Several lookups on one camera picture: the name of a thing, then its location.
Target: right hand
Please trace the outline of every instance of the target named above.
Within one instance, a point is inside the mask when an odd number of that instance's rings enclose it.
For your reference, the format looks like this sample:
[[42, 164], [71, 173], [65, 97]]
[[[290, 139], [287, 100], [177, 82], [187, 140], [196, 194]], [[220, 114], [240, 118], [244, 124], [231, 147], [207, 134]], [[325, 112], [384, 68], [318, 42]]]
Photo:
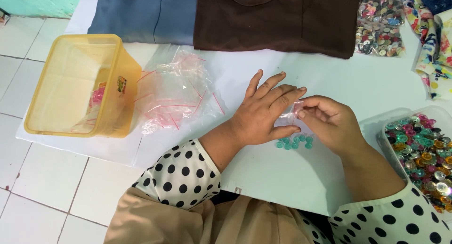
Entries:
[[303, 110], [298, 118], [334, 154], [344, 158], [369, 146], [350, 107], [318, 95], [302, 100]]

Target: yellow plastic container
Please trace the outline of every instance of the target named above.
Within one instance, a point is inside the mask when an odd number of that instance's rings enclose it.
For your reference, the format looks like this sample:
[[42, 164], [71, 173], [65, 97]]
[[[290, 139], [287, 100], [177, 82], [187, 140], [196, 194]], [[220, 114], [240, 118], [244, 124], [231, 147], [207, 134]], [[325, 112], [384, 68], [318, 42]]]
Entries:
[[[62, 35], [47, 56], [24, 128], [30, 134], [123, 138], [129, 133], [140, 76], [141, 66], [118, 36]], [[95, 123], [74, 132], [100, 86], [105, 91]]]

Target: person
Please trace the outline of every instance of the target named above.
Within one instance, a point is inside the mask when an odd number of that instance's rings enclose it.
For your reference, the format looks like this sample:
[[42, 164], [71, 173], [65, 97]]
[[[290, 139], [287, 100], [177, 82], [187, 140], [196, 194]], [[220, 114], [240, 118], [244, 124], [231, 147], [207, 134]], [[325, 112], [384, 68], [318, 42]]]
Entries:
[[262, 76], [259, 70], [251, 79], [232, 118], [168, 150], [127, 189], [106, 244], [452, 243], [428, 199], [367, 144], [350, 107], [322, 96], [304, 98], [298, 117], [340, 156], [354, 200], [327, 219], [330, 238], [293, 208], [244, 195], [214, 204], [221, 172], [240, 149], [301, 131], [274, 123], [307, 89], [275, 87], [284, 72], [258, 87]]

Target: left hand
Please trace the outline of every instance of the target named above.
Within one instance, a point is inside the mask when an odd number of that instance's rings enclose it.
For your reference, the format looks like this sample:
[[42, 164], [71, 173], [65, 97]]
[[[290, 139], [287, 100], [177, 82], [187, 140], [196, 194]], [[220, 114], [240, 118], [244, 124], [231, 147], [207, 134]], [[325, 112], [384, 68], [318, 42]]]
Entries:
[[262, 75], [263, 71], [259, 69], [246, 89], [242, 104], [227, 121], [242, 146], [263, 144], [301, 132], [298, 126], [274, 125], [285, 109], [302, 97], [307, 89], [287, 84], [274, 88], [286, 77], [285, 72], [270, 77], [257, 88]]

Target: polka dot sleeve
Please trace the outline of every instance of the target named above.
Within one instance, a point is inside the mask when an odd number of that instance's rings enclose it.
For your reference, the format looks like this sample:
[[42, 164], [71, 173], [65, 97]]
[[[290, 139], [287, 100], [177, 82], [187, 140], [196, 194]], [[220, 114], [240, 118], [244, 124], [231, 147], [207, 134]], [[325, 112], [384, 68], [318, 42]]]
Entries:
[[343, 205], [329, 219], [336, 243], [451, 244], [452, 233], [412, 183], [395, 195]]
[[168, 150], [132, 187], [187, 210], [218, 194], [220, 180], [220, 172], [196, 139]]

